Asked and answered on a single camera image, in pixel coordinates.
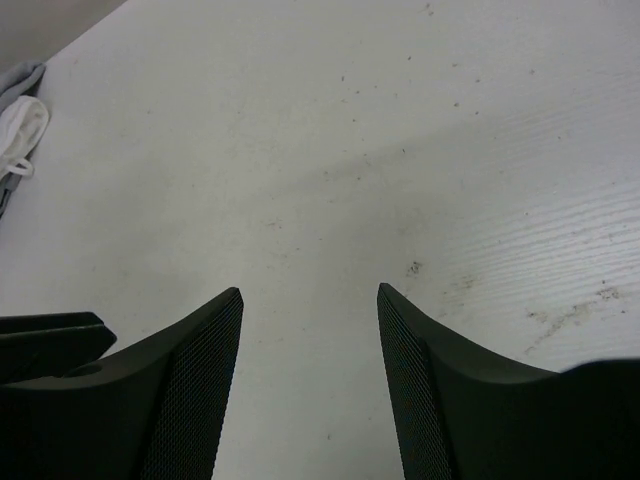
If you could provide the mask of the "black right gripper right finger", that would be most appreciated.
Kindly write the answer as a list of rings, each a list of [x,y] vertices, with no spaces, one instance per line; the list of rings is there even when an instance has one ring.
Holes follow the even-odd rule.
[[[385,283],[377,311],[406,478],[638,477],[637,360],[536,368],[445,327]]]

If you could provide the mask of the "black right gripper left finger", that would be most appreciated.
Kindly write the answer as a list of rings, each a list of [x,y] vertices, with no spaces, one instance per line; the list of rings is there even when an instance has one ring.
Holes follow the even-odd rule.
[[[5,479],[209,479],[239,348],[229,288],[122,350],[91,312],[1,321]]]

